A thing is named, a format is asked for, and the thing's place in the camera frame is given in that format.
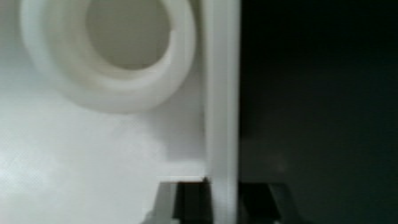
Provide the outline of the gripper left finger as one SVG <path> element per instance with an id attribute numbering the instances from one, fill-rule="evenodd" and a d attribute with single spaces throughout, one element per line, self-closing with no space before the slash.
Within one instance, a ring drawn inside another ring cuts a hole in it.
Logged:
<path id="1" fill-rule="evenodd" d="M 209 224 L 209 182 L 161 182 L 141 224 Z"/>

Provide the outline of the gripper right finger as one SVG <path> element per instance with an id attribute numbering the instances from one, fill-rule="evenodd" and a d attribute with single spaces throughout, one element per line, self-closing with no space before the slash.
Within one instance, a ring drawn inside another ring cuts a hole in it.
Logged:
<path id="1" fill-rule="evenodd" d="M 241 183 L 237 193 L 239 224 L 296 224 L 296 211 L 282 183 Z"/>

